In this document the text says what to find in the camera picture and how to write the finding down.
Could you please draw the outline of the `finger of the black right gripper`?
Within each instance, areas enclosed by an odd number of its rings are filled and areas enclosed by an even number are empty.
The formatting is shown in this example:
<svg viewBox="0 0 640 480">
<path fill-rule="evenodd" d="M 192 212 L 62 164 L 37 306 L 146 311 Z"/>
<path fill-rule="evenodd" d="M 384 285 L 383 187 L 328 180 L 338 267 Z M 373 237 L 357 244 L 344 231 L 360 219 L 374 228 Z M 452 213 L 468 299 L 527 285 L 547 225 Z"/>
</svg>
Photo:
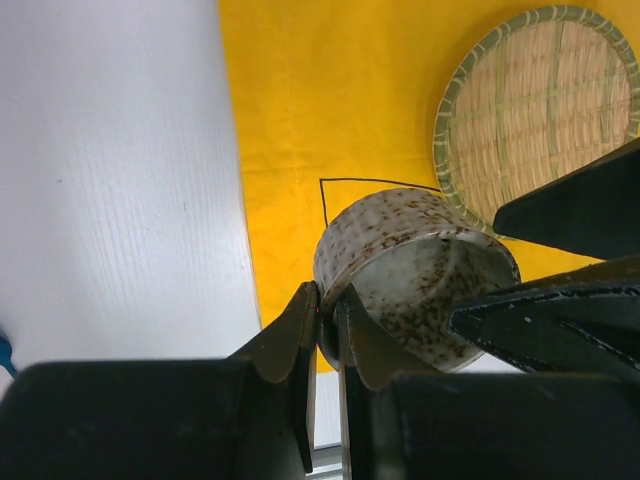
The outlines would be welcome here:
<svg viewBox="0 0 640 480">
<path fill-rule="evenodd" d="M 460 301 L 449 328 L 525 372 L 636 375 L 639 260 L 601 262 Z"/>
<path fill-rule="evenodd" d="M 610 260 L 639 253 L 639 140 L 498 209 L 497 234 Z"/>
</svg>

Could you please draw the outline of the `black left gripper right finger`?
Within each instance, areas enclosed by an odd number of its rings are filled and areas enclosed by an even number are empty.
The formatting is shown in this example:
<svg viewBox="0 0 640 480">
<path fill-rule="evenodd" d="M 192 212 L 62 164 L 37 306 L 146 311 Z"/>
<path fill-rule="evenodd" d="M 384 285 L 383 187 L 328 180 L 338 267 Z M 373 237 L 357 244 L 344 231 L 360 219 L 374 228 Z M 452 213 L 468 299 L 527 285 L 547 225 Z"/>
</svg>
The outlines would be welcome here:
<svg viewBox="0 0 640 480">
<path fill-rule="evenodd" d="M 639 372 L 445 374 L 336 305 L 348 479 L 635 479 Z"/>
</svg>

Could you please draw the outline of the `yellow Pikachu cloth placemat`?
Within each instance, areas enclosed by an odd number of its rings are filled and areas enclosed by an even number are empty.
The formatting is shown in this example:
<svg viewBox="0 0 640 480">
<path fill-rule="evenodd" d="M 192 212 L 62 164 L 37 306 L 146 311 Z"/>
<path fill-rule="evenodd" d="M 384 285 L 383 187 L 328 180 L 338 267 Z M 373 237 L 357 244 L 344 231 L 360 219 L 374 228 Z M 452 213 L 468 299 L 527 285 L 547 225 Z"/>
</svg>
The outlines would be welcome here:
<svg viewBox="0 0 640 480">
<path fill-rule="evenodd" d="M 491 30 L 566 1 L 223 1 L 261 320 L 284 308 L 328 222 L 370 193 L 441 192 L 432 141 L 457 67 Z M 639 46 L 635 1 L 580 1 Z"/>
</svg>

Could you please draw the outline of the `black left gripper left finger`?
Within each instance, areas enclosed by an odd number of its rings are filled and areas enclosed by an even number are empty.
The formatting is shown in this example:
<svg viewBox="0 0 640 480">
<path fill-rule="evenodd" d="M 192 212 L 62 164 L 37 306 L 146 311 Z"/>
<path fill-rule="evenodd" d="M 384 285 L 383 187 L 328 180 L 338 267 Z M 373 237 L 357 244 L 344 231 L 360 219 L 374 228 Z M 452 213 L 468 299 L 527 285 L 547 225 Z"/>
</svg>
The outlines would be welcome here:
<svg viewBox="0 0 640 480">
<path fill-rule="evenodd" d="M 319 300 L 224 359 L 40 363 L 1 402 L 5 479 L 302 479 L 313 469 Z"/>
</svg>

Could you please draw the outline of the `small grey ceramic cup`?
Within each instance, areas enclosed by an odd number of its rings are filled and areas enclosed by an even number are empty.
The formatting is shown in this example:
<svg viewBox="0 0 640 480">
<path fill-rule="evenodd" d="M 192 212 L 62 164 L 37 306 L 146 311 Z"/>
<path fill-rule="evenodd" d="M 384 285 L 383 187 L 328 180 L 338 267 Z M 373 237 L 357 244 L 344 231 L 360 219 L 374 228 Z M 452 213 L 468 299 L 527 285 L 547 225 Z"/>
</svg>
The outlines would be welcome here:
<svg viewBox="0 0 640 480">
<path fill-rule="evenodd" d="M 504 244 L 443 198 L 412 188 L 382 190 L 338 214 L 316 246 L 313 274 L 327 328 L 353 287 L 374 322 L 443 372 L 484 354 L 450 332 L 454 303 L 521 280 Z"/>
</svg>

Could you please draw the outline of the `round woven bamboo plate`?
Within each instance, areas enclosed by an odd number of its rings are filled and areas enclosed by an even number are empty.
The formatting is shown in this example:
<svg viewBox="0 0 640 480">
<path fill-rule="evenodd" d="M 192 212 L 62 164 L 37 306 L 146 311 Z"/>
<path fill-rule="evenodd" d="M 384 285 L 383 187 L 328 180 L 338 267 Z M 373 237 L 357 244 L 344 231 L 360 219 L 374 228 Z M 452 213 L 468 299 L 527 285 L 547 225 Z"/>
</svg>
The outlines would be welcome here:
<svg viewBox="0 0 640 480">
<path fill-rule="evenodd" d="M 465 56 L 432 141 L 440 189 L 490 231 L 506 203 L 635 139 L 639 62 L 621 31 L 578 6 L 527 10 Z"/>
</svg>

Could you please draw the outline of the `blue metal spoon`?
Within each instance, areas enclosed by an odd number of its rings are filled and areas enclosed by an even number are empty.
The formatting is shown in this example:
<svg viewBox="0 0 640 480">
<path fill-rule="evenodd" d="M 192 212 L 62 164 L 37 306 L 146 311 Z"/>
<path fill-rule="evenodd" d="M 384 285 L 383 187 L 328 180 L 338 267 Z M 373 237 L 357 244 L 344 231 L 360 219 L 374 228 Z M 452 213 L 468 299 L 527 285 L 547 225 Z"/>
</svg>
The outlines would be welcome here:
<svg viewBox="0 0 640 480">
<path fill-rule="evenodd" d="M 8 336 L 3 329 L 0 330 L 0 365 L 12 377 L 18 375 L 18 371 L 12 359 L 13 348 Z"/>
</svg>

